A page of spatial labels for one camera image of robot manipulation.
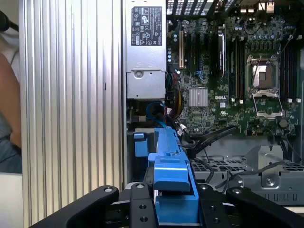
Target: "ridged metal panel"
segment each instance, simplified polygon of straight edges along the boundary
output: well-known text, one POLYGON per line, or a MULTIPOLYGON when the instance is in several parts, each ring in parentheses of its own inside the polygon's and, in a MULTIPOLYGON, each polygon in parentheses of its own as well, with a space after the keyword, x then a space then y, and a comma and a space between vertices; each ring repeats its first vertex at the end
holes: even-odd
POLYGON ((207 107, 208 106, 208 89, 190 89, 189 90, 189 107, 207 107))
POLYGON ((19 0, 24 226, 121 187, 120 0, 19 0))

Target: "green circuit board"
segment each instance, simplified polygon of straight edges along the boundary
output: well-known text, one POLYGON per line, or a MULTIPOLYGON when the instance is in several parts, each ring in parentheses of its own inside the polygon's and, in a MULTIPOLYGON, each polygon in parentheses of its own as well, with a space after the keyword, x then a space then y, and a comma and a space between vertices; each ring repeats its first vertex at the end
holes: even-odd
MULTIPOLYGON (((265 26, 260 28, 254 35, 248 35, 242 30, 236 30, 238 24, 236 18, 228 18, 225 22, 225 35, 227 40, 233 40, 235 36, 246 37, 247 46, 246 56, 249 54, 254 56, 271 56, 277 55, 280 52, 280 45, 276 46, 274 50, 260 50, 251 51, 249 45, 253 40, 256 40, 258 36, 270 36, 276 34, 279 36, 283 33, 286 25, 282 23, 280 17, 273 18, 271 20, 272 26, 265 26)), ((178 38, 174 41, 174 34, 179 34, 179 31, 183 30, 185 37, 189 34, 197 36, 201 34, 200 43, 204 46, 204 34, 216 32, 217 25, 212 22, 207 22, 206 19, 199 19, 195 21, 180 21, 176 29, 168 34, 168 48, 171 51, 171 62, 168 64, 171 71, 179 73, 180 88, 184 97, 185 105, 183 112, 178 118, 180 123, 187 126, 188 131, 192 134, 202 134, 206 130, 212 127, 225 127, 230 125, 238 126, 236 135, 266 135, 269 132, 264 129, 270 129, 275 135, 284 135, 286 132, 290 134, 296 134, 297 126, 300 117, 301 103, 293 101, 288 103, 286 100, 281 99, 283 108, 284 119, 288 121, 288 127, 282 129, 279 127, 280 118, 266 119, 257 117, 255 104, 252 98, 244 99, 243 104, 240 102, 231 102, 229 99, 229 80, 231 73, 228 67, 225 70, 224 76, 214 80, 213 75, 210 73, 210 48, 201 48, 199 70, 202 76, 198 77, 195 71, 189 68, 179 68, 179 42, 178 38), (189 107, 189 90, 194 88, 206 88, 208 89, 208 106, 206 107, 189 107)), ((279 99, 259 99, 257 102, 257 108, 260 112, 271 114, 272 112, 278 112, 281 110, 279 99)))

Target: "blue plastic part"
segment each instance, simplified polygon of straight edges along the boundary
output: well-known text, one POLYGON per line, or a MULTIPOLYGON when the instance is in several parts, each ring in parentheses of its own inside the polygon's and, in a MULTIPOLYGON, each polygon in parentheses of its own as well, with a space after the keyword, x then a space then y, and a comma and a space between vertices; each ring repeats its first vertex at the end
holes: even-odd
POLYGON ((180 191, 157 196, 155 207, 160 223, 197 223, 199 196, 190 162, 182 150, 175 130, 155 128, 157 153, 150 153, 149 166, 154 166, 154 190, 180 191))
POLYGON ((148 139, 144 133, 134 133, 136 157, 148 157, 148 139))

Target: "wire bundle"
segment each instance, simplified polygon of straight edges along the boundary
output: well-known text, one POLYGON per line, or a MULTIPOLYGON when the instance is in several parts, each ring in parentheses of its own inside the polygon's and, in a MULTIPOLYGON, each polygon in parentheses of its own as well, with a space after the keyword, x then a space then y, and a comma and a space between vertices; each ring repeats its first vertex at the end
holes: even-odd
POLYGON ((182 95, 181 88, 179 85, 178 74, 174 72, 173 75, 168 76, 167 78, 169 78, 169 81, 170 81, 170 77, 172 77, 172 81, 173 81, 172 89, 173 89, 173 93, 174 93, 174 105, 173 105, 172 110, 169 113, 169 116, 173 120, 175 120, 181 115, 181 113, 184 109, 184 106, 185 106, 185 100, 184 100, 184 97, 182 95))

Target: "blue latch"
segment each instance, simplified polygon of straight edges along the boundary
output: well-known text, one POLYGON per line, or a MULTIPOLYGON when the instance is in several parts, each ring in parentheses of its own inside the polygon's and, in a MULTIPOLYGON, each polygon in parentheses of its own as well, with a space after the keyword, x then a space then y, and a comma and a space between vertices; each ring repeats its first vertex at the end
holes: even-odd
POLYGON ((136 157, 148 157, 148 138, 146 133, 134 133, 134 145, 136 157))

